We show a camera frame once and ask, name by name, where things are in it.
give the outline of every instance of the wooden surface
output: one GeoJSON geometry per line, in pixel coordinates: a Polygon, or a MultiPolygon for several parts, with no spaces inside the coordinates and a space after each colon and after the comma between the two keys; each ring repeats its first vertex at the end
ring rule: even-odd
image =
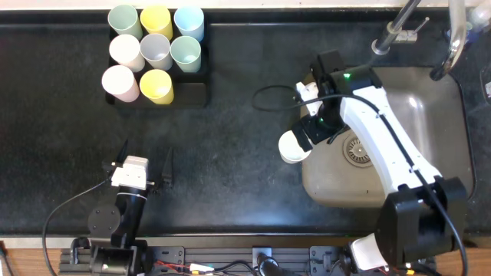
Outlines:
{"type": "MultiPolygon", "coordinates": [[[[60,260],[59,249],[49,249],[48,256],[53,268],[58,271],[60,260]]],[[[11,249],[8,250],[9,260],[14,273],[17,276],[50,276],[41,249],[11,249]]],[[[469,276],[480,276],[491,274],[491,249],[467,249],[470,271],[469,276]]],[[[462,263],[458,251],[446,253],[437,257],[438,271],[443,275],[460,275],[462,263]]],[[[5,264],[2,261],[3,275],[8,276],[5,264]]]]}

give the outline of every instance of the black countertop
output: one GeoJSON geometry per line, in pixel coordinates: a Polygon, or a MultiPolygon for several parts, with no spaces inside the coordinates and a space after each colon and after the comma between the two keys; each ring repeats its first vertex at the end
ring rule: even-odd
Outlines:
{"type": "MultiPolygon", "coordinates": [[[[276,11],[274,17],[268,11],[209,11],[211,99],[201,110],[118,110],[104,101],[105,11],[3,13],[0,235],[40,235],[54,207],[104,178],[102,159],[126,138],[130,154],[157,162],[174,148],[175,186],[149,198],[140,235],[373,231],[377,209],[317,204],[302,186],[301,165],[281,160],[278,139],[299,111],[262,113],[251,108],[250,99],[268,84],[294,85],[318,52],[331,49],[352,66],[435,65],[447,49],[441,34],[447,12],[419,11],[408,24],[417,25],[428,13],[432,20],[416,44],[394,46],[375,58],[370,44],[395,11],[276,11]]],[[[491,61],[490,45],[491,36],[482,36],[453,70],[463,90],[476,174],[467,212],[472,234],[491,230],[491,106],[479,81],[479,71],[491,61]]],[[[483,74],[485,82],[490,77],[483,74]]],[[[290,100],[285,95],[280,104],[290,100]]],[[[49,232],[88,233],[89,212],[113,202],[116,192],[106,185],[67,205],[49,232]]]]}

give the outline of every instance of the faucet spout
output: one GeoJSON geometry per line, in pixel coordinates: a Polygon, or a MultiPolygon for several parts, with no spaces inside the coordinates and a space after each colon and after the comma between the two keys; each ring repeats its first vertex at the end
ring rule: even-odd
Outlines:
{"type": "Polygon", "coordinates": [[[450,10],[450,45],[443,62],[436,66],[431,72],[430,77],[434,81],[441,80],[452,70],[455,63],[462,54],[463,46],[466,43],[466,6],[463,0],[449,0],[450,10]]]}

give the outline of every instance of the drain strainer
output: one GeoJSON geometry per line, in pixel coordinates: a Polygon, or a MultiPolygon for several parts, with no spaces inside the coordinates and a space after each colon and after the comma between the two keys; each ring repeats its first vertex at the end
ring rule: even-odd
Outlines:
{"type": "Polygon", "coordinates": [[[343,153],[346,160],[354,166],[366,168],[371,166],[370,157],[361,145],[361,141],[351,133],[343,142],[343,153]]]}

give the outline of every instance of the plastic cup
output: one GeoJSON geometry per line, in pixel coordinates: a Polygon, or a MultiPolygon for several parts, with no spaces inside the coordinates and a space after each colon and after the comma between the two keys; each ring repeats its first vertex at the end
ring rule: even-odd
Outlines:
{"type": "Polygon", "coordinates": [[[155,104],[170,104],[174,100],[170,76],[159,69],[150,70],[141,77],[140,89],[155,104]]]}
{"type": "Polygon", "coordinates": [[[110,10],[107,22],[119,35],[133,35],[138,40],[143,36],[137,10],[130,5],[118,5],[110,10]]]}
{"type": "Polygon", "coordinates": [[[174,14],[174,22],[182,35],[201,41],[205,36],[205,15],[201,8],[182,7],[174,14]]]}
{"type": "Polygon", "coordinates": [[[201,67],[201,45],[195,38],[176,38],[170,45],[170,55],[183,72],[196,73],[201,67]]]}
{"type": "Polygon", "coordinates": [[[140,94],[133,72],[123,65],[114,65],[104,72],[102,87],[109,94],[127,103],[136,100],[140,94]]]}
{"type": "Polygon", "coordinates": [[[279,153],[282,156],[283,161],[288,164],[295,164],[310,155],[311,150],[304,152],[304,150],[298,145],[297,138],[291,130],[283,133],[278,142],[279,153]]]}
{"type": "Polygon", "coordinates": [[[140,15],[141,24],[149,34],[165,35],[172,39],[172,22],[170,12],[164,5],[153,5],[143,9],[140,15]]]}
{"type": "Polygon", "coordinates": [[[133,72],[140,72],[145,67],[145,60],[140,54],[140,42],[130,34],[118,35],[109,45],[110,56],[133,72]]]}
{"type": "Polygon", "coordinates": [[[170,42],[162,34],[149,34],[140,44],[141,55],[155,69],[169,70],[172,67],[170,42]]]}

